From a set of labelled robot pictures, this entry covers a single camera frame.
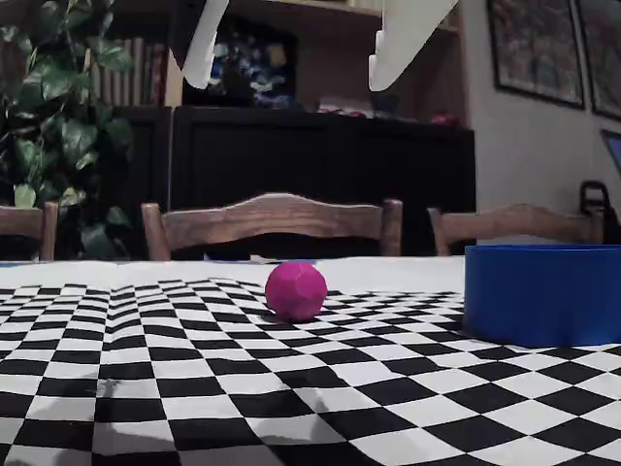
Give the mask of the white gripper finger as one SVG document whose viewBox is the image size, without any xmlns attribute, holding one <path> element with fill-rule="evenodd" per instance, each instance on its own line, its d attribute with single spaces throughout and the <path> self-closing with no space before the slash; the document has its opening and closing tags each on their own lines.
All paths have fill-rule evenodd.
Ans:
<svg viewBox="0 0 621 466">
<path fill-rule="evenodd" d="M 369 56 L 369 90 L 390 87 L 456 5 L 456 0 L 383 1 L 382 25 Z"/>
<path fill-rule="evenodd" d="M 228 0 L 207 0 L 194 15 L 197 21 L 181 69 L 185 80 L 194 88 L 205 89 L 209 83 L 217 28 L 228 5 Z"/>
</svg>

